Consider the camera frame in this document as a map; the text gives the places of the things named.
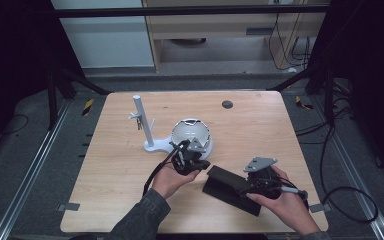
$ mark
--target person's left hand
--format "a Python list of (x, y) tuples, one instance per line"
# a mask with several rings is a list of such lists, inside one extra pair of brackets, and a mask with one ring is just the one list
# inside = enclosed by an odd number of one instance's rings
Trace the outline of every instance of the person's left hand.
[(171, 164), (164, 166), (155, 176), (152, 188), (157, 191), (164, 199), (173, 195), (181, 186), (192, 182), (198, 176), (199, 171), (183, 176), (176, 172)]

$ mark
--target wall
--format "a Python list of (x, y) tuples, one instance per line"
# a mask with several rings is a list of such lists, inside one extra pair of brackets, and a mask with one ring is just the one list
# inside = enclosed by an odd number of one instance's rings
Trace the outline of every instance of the wall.
[[(142, 7), (140, 0), (52, 0), (52, 4), (55, 9)], [(86, 72), (154, 67), (144, 17), (72, 18), (61, 22)]]

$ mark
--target table top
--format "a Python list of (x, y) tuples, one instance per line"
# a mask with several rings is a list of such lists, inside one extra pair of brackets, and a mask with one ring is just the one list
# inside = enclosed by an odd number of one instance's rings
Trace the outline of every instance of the table top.
[[(153, 138), (171, 134), (185, 118), (202, 120), (210, 129), (213, 149), (208, 161), (237, 175), (255, 156), (278, 159), (276, 165), (309, 193), (309, 204), (319, 203), (314, 184), (295, 136), (282, 96), (274, 91), (123, 92), (107, 97), (88, 152), (65, 211), (64, 232), (109, 232), (140, 201), (143, 186), (155, 166), (168, 155), (148, 153), (145, 134), (138, 131), (134, 95), (140, 95), (148, 121), (155, 119)], [(222, 102), (233, 107), (226, 109)], [(255, 217), (202, 192), (208, 179), (202, 171), (167, 201), (172, 210), (160, 233), (293, 232), (264, 207)], [(323, 212), (312, 214), (322, 230)]]

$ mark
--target white vertical post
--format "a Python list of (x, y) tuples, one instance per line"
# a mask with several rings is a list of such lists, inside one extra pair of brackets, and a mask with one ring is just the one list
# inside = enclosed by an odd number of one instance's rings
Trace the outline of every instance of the white vertical post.
[(135, 101), (136, 109), (138, 110), (138, 115), (141, 117), (141, 124), (143, 130), (145, 131), (146, 140), (148, 141), (148, 146), (154, 146), (154, 140), (152, 139), (151, 129), (148, 125), (148, 120), (146, 119), (145, 110), (143, 109), (142, 100), (139, 95), (134, 95), (133, 100)]

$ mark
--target hand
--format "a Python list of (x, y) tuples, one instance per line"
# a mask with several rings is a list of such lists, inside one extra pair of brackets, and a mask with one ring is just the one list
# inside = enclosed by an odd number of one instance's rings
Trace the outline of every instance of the hand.
[[(272, 169), (284, 179), (288, 179), (285, 172), (272, 165)], [(282, 192), (280, 197), (272, 200), (260, 194), (247, 194), (247, 197), (258, 204), (270, 209), (287, 226), (294, 229), (301, 236), (320, 232), (302, 199), (295, 193)]]
[(163, 198), (173, 195), (181, 186), (195, 180), (199, 171), (191, 172), (187, 176), (180, 175), (171, 164), (166, 164), (155, 176), (152, 188)]

